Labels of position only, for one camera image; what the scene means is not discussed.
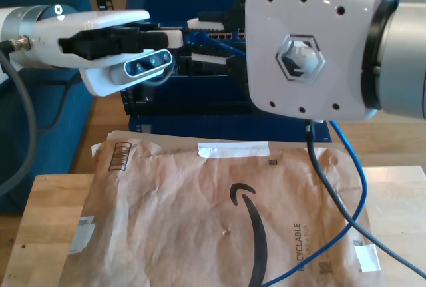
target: barcode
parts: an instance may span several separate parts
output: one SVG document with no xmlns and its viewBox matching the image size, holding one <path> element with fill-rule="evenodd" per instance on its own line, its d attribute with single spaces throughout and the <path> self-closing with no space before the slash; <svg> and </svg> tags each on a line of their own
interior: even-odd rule
<svg viewBox="0 0 426 287">
<path fill-rule="evenodd" d="M 131 148 L 132 143 L 129 142 L 115 143 L 114 153 L 112 154 L 108 171 L 122 170 L 125 172 Z"/>
<path fill-rule="evenodd" d="M 331 267 L 331 262 L 319 262 L 319 274 L 333 274 L 333 267 Z"/>
</svg>

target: white tape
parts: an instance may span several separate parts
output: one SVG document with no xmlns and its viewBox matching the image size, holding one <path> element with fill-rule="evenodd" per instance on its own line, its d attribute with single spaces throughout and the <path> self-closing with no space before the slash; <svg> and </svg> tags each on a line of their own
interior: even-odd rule
<svg viewBox="0 0 426 287">
<path fill-rule="evenodd" d="M 92 237 L 92 233 L 95 230 L 95 224 L 92 224 L 92 221 L 93 216 L 80 218 L 68 255 L 81 252 L 83 248 L 87 246 Z"/>
<path fill-rule="evenodd" d="M 380 270 L 379 257 L 375 245 L 355 246 L 355 251 L 363 272 L 377 272 Z"/>
<path fill-rule="evenodd" d="M 198 143 L 198 154 L 204 158 L 269 156 L 268 142 Z"/>
</svg>

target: camera lens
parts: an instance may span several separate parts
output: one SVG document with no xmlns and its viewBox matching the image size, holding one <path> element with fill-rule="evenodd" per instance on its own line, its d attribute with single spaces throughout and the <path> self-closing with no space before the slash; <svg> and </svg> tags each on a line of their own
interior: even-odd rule
<svg viewBox="0 0 426 287">
<path fill-rule="evenodd" d="M 127 63 L 126 64 L 126 72 L 130 76 L 135 76 L 136 72 L 137 72 L 137 68 L 135 66 L 133 66 L 132 63 Z"/>
<path fill-rule="evenodd" d="M 151 65 L 153 67 L 158 67 L 158 66 L 161 66 L 162 64 L 161 58 L 158 55 L 151 56 L 149 61 L 151 62 Z"/>
</svg>

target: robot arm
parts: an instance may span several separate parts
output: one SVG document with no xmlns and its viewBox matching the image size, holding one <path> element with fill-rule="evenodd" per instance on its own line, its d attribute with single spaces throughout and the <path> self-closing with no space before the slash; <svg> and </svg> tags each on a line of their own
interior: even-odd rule
<svg viewBox="0 0 426 287">
<path fill-rule="evenodd" d="M 41 18 L 49 9 L 59 13 Z M 63 13 L 70 10 L 64 5 L 0 10 L 5 15 L 1 40 L 27 40 L 10 54 L 16 69 L 78 68 L 87 89 L 98 96 L 173 70 L 168 49 L 183 46 L 182 31 L 153 31 L 147 11 Z M 26 16 L 36 12 L 38 17 Z"/>
</svg>

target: wooden surface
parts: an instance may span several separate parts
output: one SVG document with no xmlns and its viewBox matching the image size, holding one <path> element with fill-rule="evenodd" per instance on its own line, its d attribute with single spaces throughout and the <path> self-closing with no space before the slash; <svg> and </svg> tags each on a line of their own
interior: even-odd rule
<svg viewBox="0 0 426 287">
<path fill-rule="evenodd" d="M 426 270 L 426 178 L 420 167 L 366 168 L 371 230 L 396 253 Z M 92 175 L 38 176 L 23 215 L 3 287 L 57 286 Z M 389 287 L 424 281 L 379 252 Z"/>
</svg>

